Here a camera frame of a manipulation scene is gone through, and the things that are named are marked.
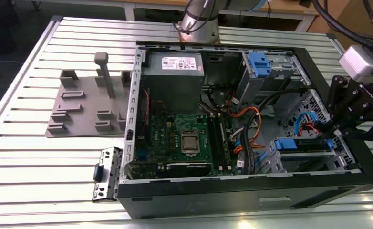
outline wooden table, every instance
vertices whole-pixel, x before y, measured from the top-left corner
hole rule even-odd
[[[125,10],[128,21],[134,21],[134,8],[156,10],[184,11],[189,0],[41,0],[42,2],[69,3],[82,5],[116,6]],[[307,28],[318,15],[314,6],[309,8],[299,6],[297,1],[269,0],[272,13],[270,18],[299,20],[295,32],[306,32]],[[32,1],[36,10],[40,10],[40,3]],[[268,4],[257,11],[221,10],[221,14],[242,15],[254,17],[268,17]]]

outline gray metal bracket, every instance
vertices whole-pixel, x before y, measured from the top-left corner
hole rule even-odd
[[[124,136],[129,87],[121,76],[109,76],[106,53],[97,53],[94,62],[98,77],[77,77],[70,69],[61,71],[45,137]]]
[[[98,163],[94,166],[93,180],[94,190],[92,202],[117,201],[118,173],[122,158],[122,150],[108,148],[101,151]]]

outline aluminum extrusion table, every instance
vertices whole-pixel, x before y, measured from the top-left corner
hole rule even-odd
[[[345,74],[337,62],[342,48],[325,34],[221,27],[220,38],[222,43],[303,47],[327,81]],[[136,40],[178,38],[165,23],[57,17],[49,23],[0,102],[0,226],[373,228],[373,190],[311,209],[154,220],[132,220],[120,203],[90,202],[100,150],[122,147],[124,141],[44,137],[57,77],[66,68],[77,69],[78,77],[96,76],[96,52],[109,54],[112,76],[130,70]]]

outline gray plastic post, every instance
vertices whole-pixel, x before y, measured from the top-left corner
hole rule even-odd
[[[114,98],[114,90],[112,85],[112,79],[108,70],[109,55],[105,52],[97,52],[94,54],[94,64],[100,66],[101,76],[105,81],[105,89],[108,91],[109,98]]]

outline red wire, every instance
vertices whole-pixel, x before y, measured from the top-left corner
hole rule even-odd
[[[315,133],[319,133],[319,131],[315,129],[314,125],[310,123],[306,123],[298,129],[298,135],[297,135],[298,137],[301,137],[301,135],[302,135],[303,126],[307,126],[309,128],[313,129],[313,131],[315,131]]]
[[[152,103],[154,103],[154,102],[161,103],[161,105],[164,107],[164,111],[157,111],[156,113],[158,114],[158,113],[164,113],[165,112],[165,114],[168,114],[165,103],[161,100],[156,100],[156,99],[152,101]]]
[[[149,95],[145,89],[142,89],[145,92],[145,96],[146,96],[146,112],[145,112],[145,121],[144,121],[144,125],[142,125],[142,130],[141,130],[141,135],[144,134],[144,130],[145,130],[145,125],[146,125],[146,121],[148,121],[148,115],[149,115]]]

